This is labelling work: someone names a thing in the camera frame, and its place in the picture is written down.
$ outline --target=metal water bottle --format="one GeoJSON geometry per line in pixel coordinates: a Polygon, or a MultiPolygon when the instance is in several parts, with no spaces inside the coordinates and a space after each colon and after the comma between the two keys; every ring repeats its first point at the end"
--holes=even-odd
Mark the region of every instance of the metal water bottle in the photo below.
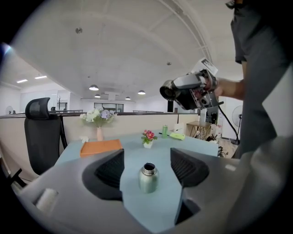
{"type": "Polygon", "coordinates": [[[159,171],[153,163],[146,163],[140,169],[138,184],[143,193],[151,193],[157,189],[159,181],[159,171]]]}

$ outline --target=orange book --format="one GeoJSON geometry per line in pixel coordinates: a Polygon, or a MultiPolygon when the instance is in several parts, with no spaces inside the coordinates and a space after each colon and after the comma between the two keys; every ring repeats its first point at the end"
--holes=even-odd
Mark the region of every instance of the orange book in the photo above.
{"type": "Polygon", "coordinates": [[[85,142],[81,148],[81,157],[99,154],[106,151],[123,149],[119,139],[109,141],[85,142]]]}

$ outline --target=window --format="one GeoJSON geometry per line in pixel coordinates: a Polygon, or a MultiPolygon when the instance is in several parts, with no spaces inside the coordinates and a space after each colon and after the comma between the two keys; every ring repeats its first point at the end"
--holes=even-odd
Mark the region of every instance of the window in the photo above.
{"type": "Polygon", "coordinates": [[[67,110],[67,102],[57,103],[56,110],[57,111],[66,111],[67,110]]]}
{"type": "Polygon", "coordinates": [[[123,112],[124,104],[115,103],[94,103],[94,108],[103,108],[104,110],[114,111],[115,113],[123,112]]]}

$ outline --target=chair headrest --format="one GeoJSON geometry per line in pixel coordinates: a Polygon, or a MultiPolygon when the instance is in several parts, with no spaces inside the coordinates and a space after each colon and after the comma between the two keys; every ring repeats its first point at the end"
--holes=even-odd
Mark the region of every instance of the chair headrest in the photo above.
{"type": "Polygon", "coordinates": [[[28,119],[49,119],[49,100],[49,97],[31,100],[26,106],[26,117],[28,119]]]}

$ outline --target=gray t-shirt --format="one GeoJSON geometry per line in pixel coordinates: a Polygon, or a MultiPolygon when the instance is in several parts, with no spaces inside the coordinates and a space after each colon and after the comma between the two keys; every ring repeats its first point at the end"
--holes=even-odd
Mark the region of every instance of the gray t-shirt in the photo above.
{"type": "Polygon", "coordinates": [[[262,102],[282,78],[289,60],[272,28],[249,4],[235,5],[231,28],[235,60],[237,63],[247,61],[241,142],[233,156],[240,158],[277,136],[262,102]]]}

